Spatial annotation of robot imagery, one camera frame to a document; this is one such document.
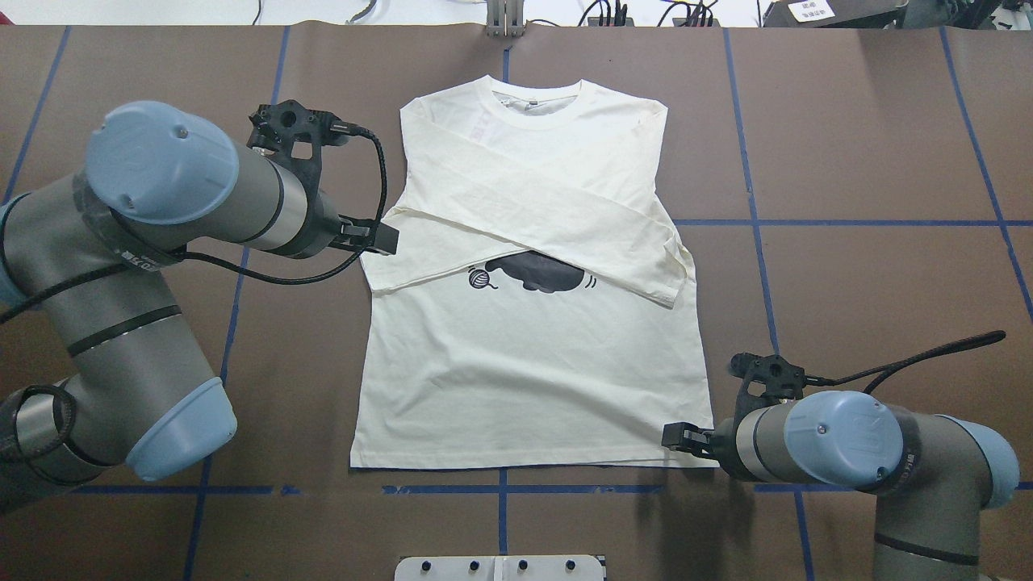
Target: neckline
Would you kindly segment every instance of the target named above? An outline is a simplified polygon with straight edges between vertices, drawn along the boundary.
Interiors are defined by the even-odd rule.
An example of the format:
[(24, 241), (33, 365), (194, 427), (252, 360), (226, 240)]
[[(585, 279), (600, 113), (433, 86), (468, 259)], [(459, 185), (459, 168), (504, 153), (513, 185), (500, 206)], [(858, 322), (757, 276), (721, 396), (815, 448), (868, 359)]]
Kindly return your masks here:
[[(594, 87), (592, 83), (585, 80), (566, 87), (521, 87), (519, 85), (503, 83), (487, 74), (474, 81), (474, 85), (477, 88), (477, 94), (480, 96), (481, 104), (489, 113), (506, 124), (523, 129), (552, 129), (569, 123), (581, 115), (582, 111), (588, 105)], [(574, 97), (574, 100), (560, 111), (550, 113), (549, 115), (521, 115), (499, 102), (495, 98), (494, 93), (496, 91), (521, 99)]]

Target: white mounting plate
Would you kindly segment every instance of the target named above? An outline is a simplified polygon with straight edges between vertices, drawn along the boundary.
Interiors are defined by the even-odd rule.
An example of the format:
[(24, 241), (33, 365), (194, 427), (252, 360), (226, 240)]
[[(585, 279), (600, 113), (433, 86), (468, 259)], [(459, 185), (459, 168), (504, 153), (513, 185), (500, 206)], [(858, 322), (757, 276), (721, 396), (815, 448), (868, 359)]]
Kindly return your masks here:
[[(567, 569), (567, 561), (574, 568)], [(395, 569), (395, 581), (606, 581), (604, 563), (592, 555), (406, 557)]]

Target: blue joint cover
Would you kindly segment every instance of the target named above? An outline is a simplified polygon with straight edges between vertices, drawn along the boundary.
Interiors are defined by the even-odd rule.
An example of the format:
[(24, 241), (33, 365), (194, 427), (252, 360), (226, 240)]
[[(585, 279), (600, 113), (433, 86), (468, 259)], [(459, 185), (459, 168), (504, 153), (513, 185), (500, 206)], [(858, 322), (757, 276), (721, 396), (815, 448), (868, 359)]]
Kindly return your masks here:
[[(14, 200), (11, 200), (7, 204), (0, 206), (0, 224), (3, 224), (6, 221), (7, 213), (10, 212), (10, 209), (13, 208), (14, 203), (18, 202), (18, 200), (19, 198), (15, 197)], [(3, 245), (3, 239), (0, 238), (0, 246), (2, 245)], [(7, 272), (7, 269), (2, 264), (0, 264), (0, 304), (6, 304), (7, 306), (10, 307), (17, 307), (18, 305), (24, 303), (26, 300), (28, 300), (28, 297), (26, 297), (22, 293), (22, 289), (19, 288), (17, 284), (14, 284), (14, 281), (10, 278), (10, 273)]]
[(1015, 451), (1011, 449), (1008, 440), (996, 431), (973, 424), (937, 414), (940, 418), (946, 418), (965, 429), (972, 436), (982, 455), (987, 458), (987, 465), (990, 466), (990, 477), (993, 480), (994, 491), (990, 496), (990, 501), (983, 509), (997, 509), (1007, 504), (1015, 493), (1019, 486), (1019, 458)]
[(212, 212), (239, 172), (237, 149), (222, 129), (158, 101), (112, 111), (86, 148), (86, 178), (97, 197), (150, 224), (181, 224)]
[(213, 377), (165, 412), (132, 447), (126, 464), (147, 482), (161, 480), (197, 462), (237, 433), (237, 417)]
[(800, 400), (783, 435), (792, 459), (828, 484), (858, 488), (889, 475), (904, 453), (893, 411), (862, 392), (819, 392)]

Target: white sticker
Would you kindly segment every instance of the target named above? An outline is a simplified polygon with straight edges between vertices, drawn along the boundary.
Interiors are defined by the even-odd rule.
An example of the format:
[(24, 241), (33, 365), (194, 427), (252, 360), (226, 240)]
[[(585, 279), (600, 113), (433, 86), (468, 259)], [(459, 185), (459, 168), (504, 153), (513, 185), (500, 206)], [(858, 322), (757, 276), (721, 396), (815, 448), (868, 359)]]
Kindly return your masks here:
[(831, 19), (836, 16), (827, 0), (805, 0), (789, 4), (789, 11), (796, 22), (813, 22)]

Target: robotic arm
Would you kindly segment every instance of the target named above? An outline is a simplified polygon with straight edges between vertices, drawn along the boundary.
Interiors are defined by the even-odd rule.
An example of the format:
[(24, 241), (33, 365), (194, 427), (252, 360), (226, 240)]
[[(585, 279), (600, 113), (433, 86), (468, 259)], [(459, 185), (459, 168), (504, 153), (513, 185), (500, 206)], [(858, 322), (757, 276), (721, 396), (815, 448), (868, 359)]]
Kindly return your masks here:
[[(831, 380), (807, 375), (778, 356), (739, 354), (743, 378), (733, 418), (712, 430), (664, 426), (663, 446), (716, 459), (732, 478), (752, 482), (827, 484), (878, 496), (876, 581), (975, 581), (979, 577), (979, 511), (1007, 503), (1019, 461), (996, 431), (948, 416), (913, 414), (870, 392), (911, 363), (1001, 340), (1001, 331), (944, 345), (915, 358)], [(865, 392), (825, 391), (881, 372)], [(764, 386), (760, 396), (748, 391)]]
[[(295, 101), (262, 105), (251, 121), (249, 149), (170, 105), (123, 105), (94, 131), (83, 171), (0, 206), (0, 302), (12, 305), (0, 323), (41, 302), (80, 371), (0, 404), (0, 513), (123, 462), (160, 480), (233, 436), (222, 383), (157, 272), (187, 257), (221, 263), (187, 252), (189, 241), (294, 258), (354, 252), (295, 283), (328, 278), (366, 250), (395, 252), (398, 232), (380, 224), (375, 135)], [(369, 220), (337, 214), (318, 189), (321, 147), (355, 135), (380, 157)], [(312, 144), (311, 159), (291, 156), (296, 142)]]

